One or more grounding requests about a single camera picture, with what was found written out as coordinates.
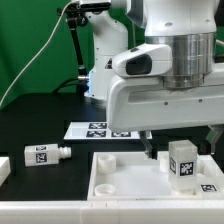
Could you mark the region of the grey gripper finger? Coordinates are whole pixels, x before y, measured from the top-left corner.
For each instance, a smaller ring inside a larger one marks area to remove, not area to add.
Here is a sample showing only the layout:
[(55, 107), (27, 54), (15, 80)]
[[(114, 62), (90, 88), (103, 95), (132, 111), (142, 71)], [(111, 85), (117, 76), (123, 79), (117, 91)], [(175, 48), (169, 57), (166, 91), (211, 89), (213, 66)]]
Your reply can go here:
[(209, 125), (210, 131), (206, 136), (206, 140), (210, 143), (211, 153), (214, 154), (216, 151), (216, 143), (224, 133), (224, 124), (222, 125)]

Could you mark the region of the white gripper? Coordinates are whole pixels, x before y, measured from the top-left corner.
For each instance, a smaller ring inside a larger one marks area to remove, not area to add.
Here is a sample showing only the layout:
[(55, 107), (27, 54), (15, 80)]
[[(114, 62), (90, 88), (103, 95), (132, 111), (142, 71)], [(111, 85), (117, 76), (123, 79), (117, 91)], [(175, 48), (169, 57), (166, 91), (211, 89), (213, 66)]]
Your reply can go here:
[(172, 62), (172, 48), (165, 44), (142, 44), (112, 60), (108, 127), (140, 131), (148, 158), (153, 149), (148, 130), (224, 124), (224, 62), (214, 64), (197, 87), (167, 88)]

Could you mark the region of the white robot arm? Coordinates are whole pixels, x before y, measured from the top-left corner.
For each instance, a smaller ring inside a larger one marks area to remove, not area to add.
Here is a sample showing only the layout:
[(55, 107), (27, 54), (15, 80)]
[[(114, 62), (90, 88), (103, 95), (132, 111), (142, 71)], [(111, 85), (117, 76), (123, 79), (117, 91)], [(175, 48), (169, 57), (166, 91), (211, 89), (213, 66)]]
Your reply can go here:
[(150, 158), (153, 130), (224, 125), (224, 63), (214, 60), (220, 0), (121, 0), (145, 43), (112, 60), (108, 127), (137, 131)]

